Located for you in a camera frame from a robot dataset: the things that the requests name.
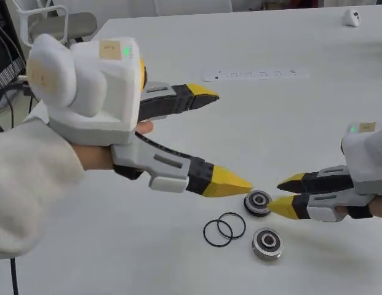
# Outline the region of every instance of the white power strip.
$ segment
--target white power strip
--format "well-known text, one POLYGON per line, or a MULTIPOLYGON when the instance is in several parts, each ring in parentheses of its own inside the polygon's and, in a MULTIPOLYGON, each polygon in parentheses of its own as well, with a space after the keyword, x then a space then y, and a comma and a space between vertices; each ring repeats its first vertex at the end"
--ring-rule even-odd
POLYGON ((287 78, 307 78, 308 71, 304 69, 267 69, 249 71, 204 71, 203 81, 241 81, 270 80, 287 78))

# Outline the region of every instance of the paper label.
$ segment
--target paper label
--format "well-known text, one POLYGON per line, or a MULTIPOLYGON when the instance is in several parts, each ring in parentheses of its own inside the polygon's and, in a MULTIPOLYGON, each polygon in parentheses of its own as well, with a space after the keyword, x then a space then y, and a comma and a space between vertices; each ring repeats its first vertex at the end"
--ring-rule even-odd
POLYGON ((359 133, 362 132, 374 132, 376 123, 360 123, 359 133))
POLYGON ((37 60, 29 58, 26 63, 28 83, 38 85, 43 91, 54 94, 57 91, 57 75, 40 64, 37 60))
POLYGON ((121 43, 119 41, 99 41, 99 57, 106 60, 121 60, 121 43))

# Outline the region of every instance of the black rubber o-ring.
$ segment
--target black rubber o-ring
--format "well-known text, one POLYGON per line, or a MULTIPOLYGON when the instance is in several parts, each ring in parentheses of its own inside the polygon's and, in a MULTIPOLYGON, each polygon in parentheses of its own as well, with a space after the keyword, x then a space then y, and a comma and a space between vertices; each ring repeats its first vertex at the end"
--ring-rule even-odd
POLYGON ((207 243, 209 243, 210 245, 212 245, 213 247, 222 248, 222 247, 228 246, 229 243, 232 241, 232 239, 233 239, 233 230, 232 230, 232 228, 230 227, 230 225, 229 225, 227 222, 225 222, 225 221, 223 221, 223 220, 219 220, 219 219, 213 219, 213 220, 210 220, 210 221, 204 226, 204 228, 203 228, 203 237, 204 237, 205 241, 206 241, 207 243), (207 226, 209 226, 209 225, 210 225, 211 223, 213 223, 213 222, 216 222, 217 224, 219 224, 220 222, 222 222, 222 223, 223 223, 224 225, 226 225, 226 226, 228 227, 228 229, 230 230, 230 234, 231 234, 231 236, 228 237, 229 240, 228 240, 226 243, 219 245, 219 244, 214 244, 214 243, 212 243, 212 242, 210 242, 210 241, 208 240, 207 236, 205 235, 205 229, 207 228, 207 226))
POLYGON ((238 238, 241 238, 241 237, 245 234, 245 230, 246 230, 246 228, 247 228, 247 225, 246 225, 246 223, 245 223, 244 218, 241 217, 239 214, 237 214, 237 213, 235 213, 235 212, 226 212, 226 213, 223 213, 223 214, 218 218, 218 220, 222 221, 222 220, 221 220, 222 217, 227 216, 227 215, 236 216, 236 217, 238 217, 238 218, 241 219, 241 221, 242 221, 242 223, 243 223, 243 225, 244 225, 244 229, 242 230, 242 233, 239 234, 239 235, 235 235, 235 236, 233 236, 233 234, 232 234, 232 237, 230 237, 229 235, 226 235, 226 234, 224 234, 224 233, 222 232, 222 230, 221 230, 221 228, 220 228, 220 223, 219 223, 219 222, 217 222, 217 228, 218 228, 220 234, 222 234, 225 238, 230 238, 231 240, 237 240, 238 238))

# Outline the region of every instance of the fuzzy white sweater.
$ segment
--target fuzzy white sweater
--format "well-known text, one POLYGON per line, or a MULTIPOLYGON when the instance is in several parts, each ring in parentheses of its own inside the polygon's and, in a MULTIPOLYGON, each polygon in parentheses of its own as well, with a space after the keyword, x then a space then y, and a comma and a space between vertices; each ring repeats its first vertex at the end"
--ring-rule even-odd
POLYGON ((83 175, 73 148, 40 119, 0 133, 0 259, 33 248, 48 205, 83 175))

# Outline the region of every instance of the white mouse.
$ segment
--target white mouse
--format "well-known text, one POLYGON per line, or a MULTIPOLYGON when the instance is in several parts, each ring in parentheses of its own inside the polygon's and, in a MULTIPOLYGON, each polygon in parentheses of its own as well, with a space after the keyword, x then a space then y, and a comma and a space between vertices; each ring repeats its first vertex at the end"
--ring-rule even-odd
POLYGON ((343 24, 345 26, 359 26, 360 16, 358 11, 354 9, 348 9, 343 16, 343 24))

